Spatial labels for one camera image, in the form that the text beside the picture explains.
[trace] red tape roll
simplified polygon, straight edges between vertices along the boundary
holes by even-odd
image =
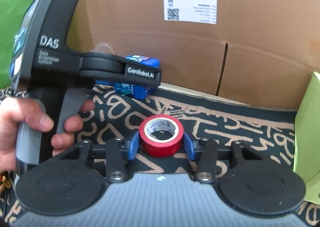
[[[172,134],[167,140],[158,140],[151,136],[155,131],[163,130]],[[153,115],[146,118],[139,127],[142,148],[151,156],[164,158],[173,155],[181,147],[183,126],[175,117]]]

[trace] white cardboard core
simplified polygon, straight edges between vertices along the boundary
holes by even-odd
[[[151,136],[153,132],[163,130],[167,131],[172,134],[172,137],[166,140],[157,140],[154,137]],[[144,128],[144,133],[147,136],[148,139],[158,142],[158,143],[167,143],[172,140],[174,140],[178,133],[179,133],[179,128],[177,123],[175,123],[173,120],[166,118],[166,117],[158,117],[150,120],[147,122],[145,128]]]

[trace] barcode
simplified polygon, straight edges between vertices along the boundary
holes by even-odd
[[[179,9],[168,9],[168,20],[179,20]]]

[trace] black rug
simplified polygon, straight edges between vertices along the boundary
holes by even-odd
[[[8,96],[9,91],[2,90],[0,98]],[[162,113],[175,116],[185,129],[198,138],[209,137],[223,145],[244,141],[281,165],[292,168],[296,114],[293,111],[249,108],[166,90],[157,90],[146,100],[138,101],[101,85],[96,85],[89,92],[89,98],[95,102],[96,108],[81,114],[84,128],[76,134],[78,142],[90,139],[104,144],[107,139],[125,137],[138,129],[146,117]],[[228,163],[219,161],[218,166],[217,177],[221,177],[227,171]],[[127,165],[127,170],[129,174],[138,171],[193,173],[196,167],[196,163],[188,161],[182,148],[168,158],[153,158],[140,149],[135,161]],[[0,206],[3,208],[3,195]],[[320,220],[318,209],[320,206],[304,202],[298,214],[308,224],[314,225]],[[12,223],[21,213],[21,207],[11,190],[5,221]]]

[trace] silver bolt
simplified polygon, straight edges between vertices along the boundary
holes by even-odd
[[[123,180],[124,179],[124,173],[120,172],[120,171],[114,171],[110,174],[110,178],[112,180]]]
[[[197,178],[201,181],[209,181],[212,179],[212,175],[208,172],[199,172]]]

